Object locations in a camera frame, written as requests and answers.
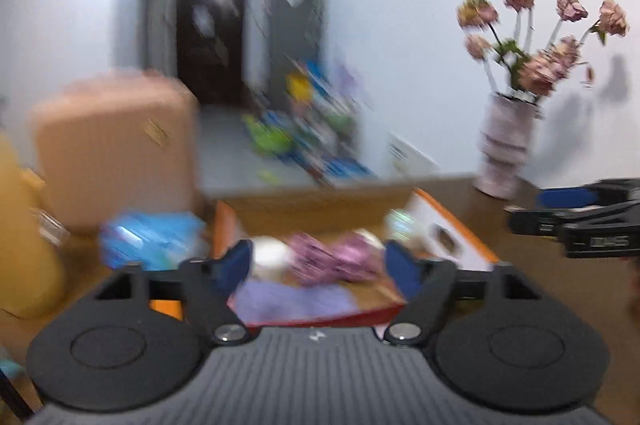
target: open cardboard box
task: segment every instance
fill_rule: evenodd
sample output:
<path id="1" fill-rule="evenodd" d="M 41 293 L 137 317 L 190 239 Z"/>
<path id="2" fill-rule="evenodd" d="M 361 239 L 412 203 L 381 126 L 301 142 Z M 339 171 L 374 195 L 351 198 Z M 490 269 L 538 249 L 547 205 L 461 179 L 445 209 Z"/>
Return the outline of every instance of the open cardboard box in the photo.
<path id="1" fill-rule="evenodd" d="M 428 254 L 452 260 L 460 269 L 487 271 L 497 257 L 439 202 L 421 190 L 377 188 L 371 191 L 318 191 L 303 195 L 275 195 L 219 201 L 213 223 L 212 257 L 218 259 L 239 239 L 269 235 L 286 241 L 305 232 L 332 243 L 348 231 L 366 228 L 383 242 L 385 217 L 403 208 L 418 223 L 418 234 Z M 292 278 L 284 283 L 295 284 Z M 342 282 L 361 310 L 330 321 L 247 323 L 250 326 L 375 326 L 388 323 L 405 300 L 386 275 L 368 283 Z"/>

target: white round object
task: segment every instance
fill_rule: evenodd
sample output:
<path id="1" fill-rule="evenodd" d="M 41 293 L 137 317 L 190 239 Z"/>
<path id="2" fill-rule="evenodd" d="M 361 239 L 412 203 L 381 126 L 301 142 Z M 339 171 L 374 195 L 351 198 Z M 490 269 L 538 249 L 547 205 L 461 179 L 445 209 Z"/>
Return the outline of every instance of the white round object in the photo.
<path id="1" fill-rule="evenodd" d="M 378 239 L 375 235 L 373 235 L 369 230 L 365 230 L 364 228 L 360 228 L 356 230 L 355 233 L 360 234 L 364 237 L 365 241 L 373 246 L 377 250 L 385 249 L 385 245 L 382 244 L 382 241 Z"/>
<path id="2" fill-rule="evenodd" d="M 293 250 L 273 237 L 254 237 L 254 261 L 251 275 L 279 282 L 293 260 Z"/>

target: black circular disc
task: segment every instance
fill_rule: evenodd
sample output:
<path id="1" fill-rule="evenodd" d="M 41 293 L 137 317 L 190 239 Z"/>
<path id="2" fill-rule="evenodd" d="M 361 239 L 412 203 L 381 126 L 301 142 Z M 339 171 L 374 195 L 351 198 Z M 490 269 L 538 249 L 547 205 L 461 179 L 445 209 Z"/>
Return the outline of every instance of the black circular disc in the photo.
<path id="1" fill-rule="evenodd" d="M 31 343 L 27 369 L 45 399 L 93 412 L 144 407 L 183 386 L 200 363 L 190 327 L 119 304 L 71 309 Z"/>
<path id="2" fill-rule="evenodd" d="M 607 369 L 600 336 L 553 305 L 480 310 L 448 324 L 434 360 L 446 381 L 486 407 L 537 414 L 589 402 Z"/>

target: blue plastic package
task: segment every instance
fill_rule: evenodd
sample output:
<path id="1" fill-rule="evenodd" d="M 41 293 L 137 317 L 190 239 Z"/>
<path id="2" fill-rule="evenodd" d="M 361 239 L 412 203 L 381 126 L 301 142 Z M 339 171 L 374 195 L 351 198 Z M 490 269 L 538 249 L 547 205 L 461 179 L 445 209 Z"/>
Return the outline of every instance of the blue plastic package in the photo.
<path id="1" fill-rule="evenodd" d="M 204 221 L 190 212 L 129 212 L 102 228 L 102 260 L 114 269 L 132 261 L 142 263 L 145 270 L 176 269 L 182 261 L 206 255 L 204 227 Z"/>

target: dark brown door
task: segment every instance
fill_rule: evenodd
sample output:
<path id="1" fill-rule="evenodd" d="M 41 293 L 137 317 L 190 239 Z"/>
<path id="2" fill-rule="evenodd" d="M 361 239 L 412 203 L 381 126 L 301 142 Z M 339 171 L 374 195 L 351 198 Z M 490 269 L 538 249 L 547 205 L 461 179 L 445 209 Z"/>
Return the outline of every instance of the dark brown door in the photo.
<path id="1" fill-rule="evenodd" d="M 202 105 L 241 105 L 246 0 L 177 0 L 178 78 Z"/>

